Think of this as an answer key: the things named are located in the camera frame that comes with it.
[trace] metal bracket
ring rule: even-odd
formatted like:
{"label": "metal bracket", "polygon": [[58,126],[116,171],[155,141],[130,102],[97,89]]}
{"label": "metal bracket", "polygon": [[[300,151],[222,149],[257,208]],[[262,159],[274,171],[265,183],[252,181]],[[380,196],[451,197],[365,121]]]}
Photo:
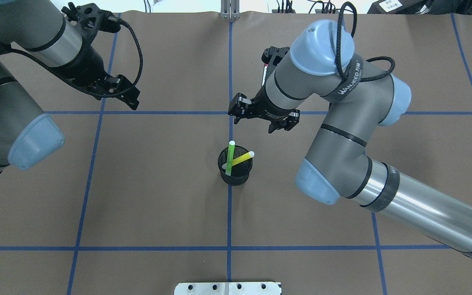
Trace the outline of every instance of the metal bracket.
{"label": "metal bracket", "polygon": [[234,22],[240,18],[240,0],[221,0],[220,16]]}
{"label": "metal bracket", "polygon": [[281,295],[279,282],[181,283],[174,295]]}

